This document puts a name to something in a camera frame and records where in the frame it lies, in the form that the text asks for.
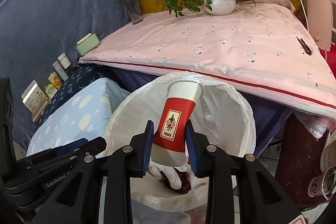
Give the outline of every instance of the red and white sticker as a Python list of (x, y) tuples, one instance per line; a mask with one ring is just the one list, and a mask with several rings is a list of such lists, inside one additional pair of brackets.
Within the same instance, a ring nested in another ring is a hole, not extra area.
[(163, 124), (160, 136), (162, 138), (174, 141), (177, 125), (179, 124), (181, 112), (169, 109)]
[(303, 215), (299, 215), (297, 218), (295, 218), (292, 222), (288, 224), (307, 224), (307, 223)]

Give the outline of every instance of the blue gripper pad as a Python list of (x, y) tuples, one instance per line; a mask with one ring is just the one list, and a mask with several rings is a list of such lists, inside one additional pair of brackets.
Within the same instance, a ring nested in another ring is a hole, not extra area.
[(141, 172), (143, 176), (146, 175), (146, 172), (148, 170), (149, 160), (152, 152), (152, 144), (154, 137), (154, 123), (152, 121), (147, 122), (144, 134), (146, 136), (146, 142), (145, 147), (143, 149), (142, 163), (141, 163)]
[(198, 159), (197, 159), (196, 147), (195, 147), (195, 144), (194, 144), (192, 132), (194, 133), (194, 129), (190, 128), (190, 126), (187, 123), (187, 125), (185, 127), (185, 142), (186, 142), (187, 148), (188, 148), (189, 162), (190, 162), (191, 170), (194, 172), (194, 175), (196, 176), (196, 174), (198, 172)]

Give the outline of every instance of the red and white paper cup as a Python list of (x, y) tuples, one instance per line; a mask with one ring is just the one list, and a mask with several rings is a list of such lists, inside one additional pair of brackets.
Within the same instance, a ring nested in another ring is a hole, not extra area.
[(185, 125), (203, 92), (203, 85), (192, 79), (178, 80), (168, 87), (167, 100), (153, 138), (152, 161), (172, 167), (186, 163)]

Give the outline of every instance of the red trim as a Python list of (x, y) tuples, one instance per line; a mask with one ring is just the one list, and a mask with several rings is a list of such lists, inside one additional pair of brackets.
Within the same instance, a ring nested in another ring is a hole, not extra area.
[(219, 79), (226, 80), (226, 81), (229, 81), (229, 82), (234, 82), (234, 83), (238, 83), (238, 84), (242, 84), (242, 85), (253, 86), (255, 88), (262, 88), (262, 89), (267, 89), (267, 90), (271, 90), (271, 91), (284, 93), (284, 94), (287, 94), (287, 95), (290, 95), (290, 96), (293, 96), (293, 97), (297, 97), (297, 98), (300, 98), (300, 99), (303, 99), (303, 100), (306, 100), (306, 101), (310, 101), (310, 102), (313, 102), (313, 103), (316, 103), (316, 104), (319, 104), (319, 105), (323, 105), (323, 106), (327, 106), (327, 107), (331, 107), (333, 109), (336, 109), (336, 106), (334, 106), (334, 105), (326, 104), (324, 102), (320, 102), (320, 101), (315, 100), (313, 98), (305, 97), (305, 96), (302, 96), (302, 95), (299, 95), (299, 94), (296, 94), (296, 93), (293, 93), (293, 92), (289, 92), (289, 91), (286, 91), (286, 90), (280, 90), (280, 89), (272, 88), (272, 87), (266, 86), (266, 85), (258, 85), (258, 84), (253, 84), (253, 83), (247, 83), (247, 82), (239, 81), (239, 80), (236, 80), (236, 79), (225, 78), (225, 77), (222, 77), (222, 76), (212, 75), (212, 74), (209, 74), (209, 73), (204, 73), (204, 72), (199, 72), (199, 71), (193, 71), (193, 70), (188, 70), (188, 69), (177, 69), (177, 68), (170, 68), (170, 67), (164, 67), (164, 66), (160, 67), (160, 66), (154, 66), (154, 65), (143, 65), (143, 64), (135, 64), (135, 63), (112, 62), (112, 61), (101, 61), (101, 60), (84, 60), (84, 59), (81, 59), (81, 61), (87, 61), (87, 62), (95, 62), (96, 61), (96, 62), (122, 64), (122, 65), (133, 65), (133, 66), (143, 66), (143, 67), (159, 68), (159, 69), (190, 71), (190, 72), (195, 72), (195, 73), (200, 73), (200, 74), (203, 74), (203, 75), (211, 76), (211, 77), (214, 77), (214, 78), (219, 78)]

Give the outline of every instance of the glass vase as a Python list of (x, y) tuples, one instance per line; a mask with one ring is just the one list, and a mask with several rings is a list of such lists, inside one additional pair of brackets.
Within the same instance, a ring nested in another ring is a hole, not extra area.
[(131, 17), (133, 25), (143, 21), (140, 15), (140, 11), (137, 9), (137, 0), (123, 0), (125, 7)]

